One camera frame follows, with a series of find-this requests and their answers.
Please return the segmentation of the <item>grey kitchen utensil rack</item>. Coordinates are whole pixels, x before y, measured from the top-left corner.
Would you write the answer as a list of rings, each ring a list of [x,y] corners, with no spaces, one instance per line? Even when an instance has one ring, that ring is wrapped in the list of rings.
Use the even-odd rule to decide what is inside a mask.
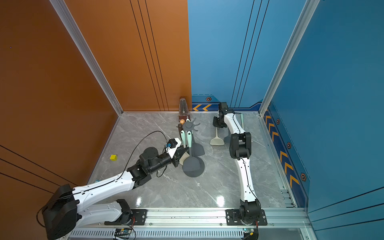
[[[196,143],[194,140],[194,132],[199,124],[194,124],[189,118],[186,120],[180,120],[179,132],[182,139],[183,147],[187,147],[188,150],[183,154],[180,163],[183,166],[183,172],[190,178],[196,178],[203,174],[205,170],[205,163],[200,158],[205,154],[204,147]]]

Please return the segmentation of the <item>cream slotted turner mint handle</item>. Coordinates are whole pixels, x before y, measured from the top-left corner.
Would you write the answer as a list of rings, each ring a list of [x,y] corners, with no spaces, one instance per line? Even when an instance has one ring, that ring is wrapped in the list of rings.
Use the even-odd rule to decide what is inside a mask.
[[[187,147],[187,135],[186,135],[186,133],[185,133],[184,130],[181,130],[181,140],[182,140],[182,145],[183,145],[183,147],[186,148],[186,147]],[[189,156],[190,156],[190,155],[189,155],[188,151],[186,151],[186,152],[182,155],[182,157],[180,158],[180,165],[183,165],[183,164],[184,164],[184,161],[185,161]]]

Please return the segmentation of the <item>grey turner mint handle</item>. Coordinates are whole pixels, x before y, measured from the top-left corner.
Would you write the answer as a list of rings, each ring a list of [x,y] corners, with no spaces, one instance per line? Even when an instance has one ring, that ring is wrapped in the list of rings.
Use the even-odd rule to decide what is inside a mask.
[[[228,130],[228,135],[224,138],[224,142],[229,144],[231,142],[231,136],[232,136],[231,131]]]

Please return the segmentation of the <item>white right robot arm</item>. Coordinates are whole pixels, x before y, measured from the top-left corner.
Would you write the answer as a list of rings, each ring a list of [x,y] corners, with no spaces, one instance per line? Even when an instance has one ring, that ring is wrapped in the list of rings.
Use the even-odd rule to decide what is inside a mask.
[[[240,181],[240,216],[245,225],[255,225],[262,218],[261,203],[254,190],[250,158],[252,135],[244,130],[238,121],[238,113],[229,108],[226,102],[219,103],[218,115],[213,119],[215,128],[229,130],[229,153],[235,160]]]

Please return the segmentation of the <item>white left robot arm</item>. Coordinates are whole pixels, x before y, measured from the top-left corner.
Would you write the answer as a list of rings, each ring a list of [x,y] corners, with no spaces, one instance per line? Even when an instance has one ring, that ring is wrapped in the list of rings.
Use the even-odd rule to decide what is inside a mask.
[[[135,165],[117,176],[87,186],[60,186],[41,210],[47,238],[59,239],[80,226],[86,219],[85,210],[92,205],[144,185],[153,173],[169,164],[177,167],[180,158],[188,151],[188,147],[174,147],[159,154],[156,148],[150,147]]]

